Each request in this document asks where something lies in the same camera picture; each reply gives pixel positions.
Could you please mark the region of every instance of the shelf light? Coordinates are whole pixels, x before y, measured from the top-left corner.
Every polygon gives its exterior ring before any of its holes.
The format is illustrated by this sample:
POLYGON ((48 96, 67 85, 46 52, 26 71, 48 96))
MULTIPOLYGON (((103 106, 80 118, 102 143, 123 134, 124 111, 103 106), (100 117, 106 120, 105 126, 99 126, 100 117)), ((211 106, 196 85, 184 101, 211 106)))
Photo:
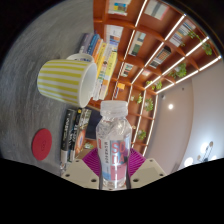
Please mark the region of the shelf light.
POLYGON ((176 23, 176 25, 173 27, 173 29, 169 32, 169 34, 166 36, 165 40, 169 38, 169 36, 173 33, 173 31, 177 28, 177 26, 181 23, 181 21, 184 19, 186 15, 184 14, 179 21, 176 23))
POLYGON ((145 89, 147 89, 149 86, 151 86, 154 82, 156 82, 158 79, 160 79, 161 76, 158 76, 154 81, 152 81, 150 84, 148 84, 145 89))
POLYGON ((155 107, 154 107, 153 119, 155 119, 155 116, 156 116, 157 103, 158 103, 158 95, 156 95, 156 103, 155 103, 155 107))
POLYGON ((135 140, 136 140, 136 136, 137 136, 137 133, 138 133, 138 128, 139 128, 140 122, 141 122, 141 117, 139 117, 139 119, 138 119, 138 125, 137 125, 137 128, 136 128, 135 137, 133 139, 134 143, 135 143, 135 140))
POLYGON ((210 63, 208 63, 207 65, 203 66, 202 68, 199 69, 199 71, 204 70, 205 68, 211 66, 212 64, 214 64, 215 62, 217 62, 219 60, 219 58, 214 59, 213 61, 211 61, 210 63))
POLYGON ((128 96, 128 104, 129 104, 129 101, 130 101, 131 92, 132 92, 132 86, 131 86, 131 88, 130 88, 130 92, 129 92, 129 96, 128 96))
POLYGON ((138 73, 138 75, 136 75, 136 77, 134 78, 134 80, 131 82, 131 84, 133 84, 135 82, 135 80, 141 75, 142 71, 144 70, 144 68, 141 69, 141 71, 138 73))
POLYGON ((119 79, 119 77, 120 77, 121 71, 122 71, 122 69, 123 69, 123 65, 124 65, 124 62, 122 62, 122 64, 121 64, 121 68, 120 68, 120 71, 119 71, 119 73, 118 73, 118 77, 117 77, 117 79, 119 79))
POLYGON ((152 121, 152 124, 151 124, 151 127, 150 127, 150 131, 149 131, 149 135, 148 135, 148 139, 147 139, 146 145, 149 144, 149 140, 150 140, 150 137, 151 137, 151 134, 152 134, 153 125, 154 125, 154 120, 152 121))
POLYGON ((124 56, 124 60, 125 60, 125 58, 127 56, 127 53, 128 53, 128 50, 129 50, 129 46, 131 44, 131 41, 132 41, 132 38, 133 38, 134 34, 135 34, 135 30, 132 31, 131 39, 129 41, 129 44, 128 44, 128 47, 127 47, 127 50, 126 50, 126 53, 125 53, 125 56, 124 56))
POLYGON ((180 62, 182 62, 185 59, 185 57, 182 57, 178 62, 176 62, 173 66, 168 68, 165 72, 163 72, 162 75, 166 74, 168 71, 170 71, 172 68, 174 68, 176 65, 178 65, 180 62))
POLYGON ((167 86, 167 87, 165 87, 165 88, 163 88, 163 89, 157 91, 156 93, 160 93, 160 92, 164 91, 165 89, 170 88, 170 87, 173 86, 173 85, 174 85, 174 83, 172 83, 172 84, 170 84, 169 86, 167 86))
POLYGON ((143 6, 142 6, 142 8, 141 8, 141 11, 140 11, 140 13, 139 13, 139 15, 138 15, 138 19, 137 19, 137 21, 136 21, 136 23, 135 23, 135 27, 138 25, 139 19, 141 18, 142 11, 143 11, 143 9, 144 9, 144 7, 145 7, 146 2, 147 2, 147 0, 145 0, 143 6))
POLYGON ((144 108, 145 95, 146 95, 146 90, 144 91, 144 95, 143 95, 143 100, 142 100, 142 108, 141 108, 140 115, 142 115, 142 111, 143 111, 143 108, 144 108))
POLYGON ((186 57, 192 54, 195 50, 197 50, 205 41, 207 41, 209 37, 206 37, 200 44, 198 44, 195 48, 193 48, 190 52, 186 54, 186 57))
POLYGON ((149 62, 152 60, 152 58, 155 56, 155 54, 160 50, 160 48, 163 46, 164 42, 162 42, 159 47, 156 49, 156 51, 153 53, 151 58, 146 62, 145 67, 148 66, 149 62))
POLYGON ((195 74, 197 74, 197 73, 198 73, 198 71, 192 72, 190 75, 188 75, 188 76, 186 76, 186 77, 184 77, 184 78, 182 78, 182 79, 176 81, 176 83, 182 82, 182 81, 184 81, 185 79, 188 79, 188 78, 190 78, 191 76, 193 76, 193 75, 195 75, 195 74))

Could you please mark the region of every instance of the plastic water bottle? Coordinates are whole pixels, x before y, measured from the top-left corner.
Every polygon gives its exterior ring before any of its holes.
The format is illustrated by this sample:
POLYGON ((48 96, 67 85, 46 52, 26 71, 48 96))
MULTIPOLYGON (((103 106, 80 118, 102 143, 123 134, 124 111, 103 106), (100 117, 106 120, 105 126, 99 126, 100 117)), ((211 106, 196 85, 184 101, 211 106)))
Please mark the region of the plastic water bottle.
POLYGON ((103 184, 117 189, 126 181, 127 161, 131 148, 132 128, 126 101, 101 102, 102 119, 96 127, 98 154, 102 166, 103 184))

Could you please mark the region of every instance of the bookshelf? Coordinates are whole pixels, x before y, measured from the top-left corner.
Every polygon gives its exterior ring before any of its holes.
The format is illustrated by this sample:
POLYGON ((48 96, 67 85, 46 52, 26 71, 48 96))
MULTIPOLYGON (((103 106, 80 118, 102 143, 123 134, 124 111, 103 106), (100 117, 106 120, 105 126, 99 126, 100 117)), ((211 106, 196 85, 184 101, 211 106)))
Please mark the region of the bookshelf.
MULTIPOLYGON (((107 25, 116 25, 123 27, 121 40, 118 46, 118 61, 111 78, 108 94, 105 100, 125 100, 128 102, 129 114, 127 119, 137 127, 133 130, 132 146, 143 155, 149 144, 151 133, 153 131, 154 120, 156 119, 158 94, 168 88, 178 85, 182 81, 191 78, 193 75, 200 73, 200 68, 214 60, 220 59, 217 49, 210 39, 206 40, 212 48, 212 55, 206 55, 202 46, 195 49, 200 43, 197 38, 191 39, 189 36, 182 38, 185 46, 176 46, 169 40, 180 26, 189 20, 194 26, 194 32, 199 35, 202 40, 207 38, 206 33, 199 29, 194 21, 187 15, 179 12, 176 8, 169 6, 168 11, 162 20, 154 18, 145 12, 150 0, 132 0, 127 8, 127 16, 108 14, 109 0, 94 0, 94 29, 105 39, 107 25), (146 34, 143 44, 136 56, 129 55, 129 49, 136 32, 146 34), (153 68, 150 63, 157 54, 168 46, 171 54, 157 68, 153 68), (134 65, 128 74, 128 77, 120 75, 124 63, 134 65), (180 63, 186 63, 187 75, 183 78, 174 79, 168 74, 180 63), (148 76, 144 76, 142 71, 147 69, 148 76), (146 81, 161 81, 162 88, 152 90, 152 85, 146 85, 146 81), (117 83, 125 84, 125 89, 118 92, 117 99, 113 98, 117 83), (141 104, 131 101, 130 97, 138 97, 139 93, 143 96, 141 104), (153 110, 147 112, 144 110, 145 99, 153 100, 153 110), (137 138, 138 130, 146 131, 147 136, 144 140, 137 138)), ((89 105, 100 108, 100 101, 90 100, 89 105)))

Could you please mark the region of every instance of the bottle label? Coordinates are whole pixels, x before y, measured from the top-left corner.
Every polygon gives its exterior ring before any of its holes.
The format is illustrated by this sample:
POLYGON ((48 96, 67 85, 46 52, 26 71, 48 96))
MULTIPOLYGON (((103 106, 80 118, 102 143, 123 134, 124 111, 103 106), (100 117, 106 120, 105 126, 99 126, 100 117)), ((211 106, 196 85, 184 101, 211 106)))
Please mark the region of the bottle label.
POLYGON ((126 177, 130 144, 130 137, 120 141, 97 138, 104 179, 116 181, 126 177))

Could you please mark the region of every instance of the white wall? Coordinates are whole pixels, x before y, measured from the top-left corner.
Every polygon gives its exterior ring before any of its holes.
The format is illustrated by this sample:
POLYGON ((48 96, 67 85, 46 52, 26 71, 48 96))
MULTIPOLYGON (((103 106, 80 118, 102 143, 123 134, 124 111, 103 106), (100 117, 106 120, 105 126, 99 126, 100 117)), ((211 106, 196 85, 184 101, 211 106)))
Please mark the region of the white wall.
POLYGON ((194 116, 191 136, 186 153, 178 170, 184 168, 188 157, 197 161, 201 145, 213 141, 213 149, 209 156, 224 157, 224 62, 206 69, 192 78, 194 92, 194 116))
POLYGON ((154 158, 166 174, 176 171, 182 161, 191 133, 192 120, 191 79, 159 94, 158 110, 145 157, 154 158), (168 105, 171 103, 174 108, 169 110, 168 105))

